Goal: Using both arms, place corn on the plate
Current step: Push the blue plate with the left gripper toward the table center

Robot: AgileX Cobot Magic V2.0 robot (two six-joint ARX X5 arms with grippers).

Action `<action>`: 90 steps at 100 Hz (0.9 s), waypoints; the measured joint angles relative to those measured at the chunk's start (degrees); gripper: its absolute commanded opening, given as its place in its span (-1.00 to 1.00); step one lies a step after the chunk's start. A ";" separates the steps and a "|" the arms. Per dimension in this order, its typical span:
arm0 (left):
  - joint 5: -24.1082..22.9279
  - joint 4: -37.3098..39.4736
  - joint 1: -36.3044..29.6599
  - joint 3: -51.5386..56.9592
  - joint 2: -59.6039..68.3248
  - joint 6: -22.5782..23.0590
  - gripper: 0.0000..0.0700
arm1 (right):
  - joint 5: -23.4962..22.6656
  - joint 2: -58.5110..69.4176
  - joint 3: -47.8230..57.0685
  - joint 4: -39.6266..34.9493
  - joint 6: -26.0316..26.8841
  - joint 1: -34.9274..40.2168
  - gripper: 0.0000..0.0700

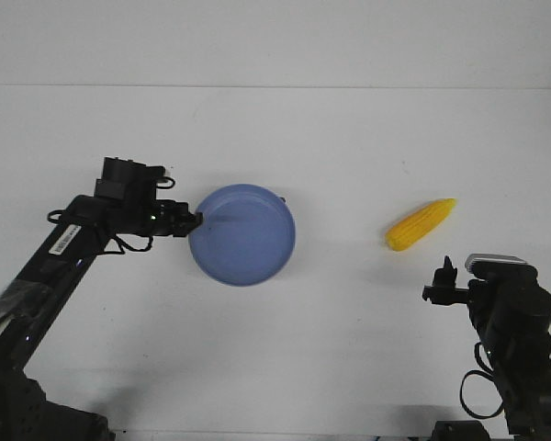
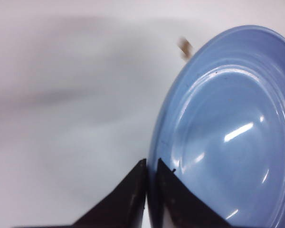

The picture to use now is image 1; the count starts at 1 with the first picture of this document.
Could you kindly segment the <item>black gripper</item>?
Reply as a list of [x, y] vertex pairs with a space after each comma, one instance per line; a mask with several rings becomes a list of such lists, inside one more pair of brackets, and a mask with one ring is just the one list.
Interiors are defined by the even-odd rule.
[[108, 201], [106, 223], [113, 233], [185, 238], [202, 224], [203, 214], [191, 213], [185, 202], [157, 198], [159, 190], [174, 186], [161, 165], [107, 157], [94, 196]]
[[433, 285], [425, 286], [422, 298], [434, 305], [468, 305], [471, 301], [468, 289], [456, 288], [457, 269], [448, 255], [444, 257], [443, 268], [437, 268], [433, 275]]

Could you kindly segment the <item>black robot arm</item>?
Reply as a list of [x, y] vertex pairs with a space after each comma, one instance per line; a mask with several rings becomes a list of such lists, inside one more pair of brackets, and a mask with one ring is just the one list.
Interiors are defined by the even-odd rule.
[[495, 385], [500, 404], [493, 416], [505, 418], [516, 440], [551, 440], [551, 294], [537, 269], [518, 257], [471, 254], [465, 267], [473, 279], [459, 288], [445, 258], [422, 297], [467, 306], [478, 334], [478, 366], [467, 374]]
[[89, 267], [122, 235], [186, 237], [203, 222], [187, 203], [159, 199], [174, 187], [164, 167], [108, 157], [93, 195], [49, 213], [54, 228], [0, 294], [0, 440], [113, 440], [98, 413], [48, 401], [24, 368]]

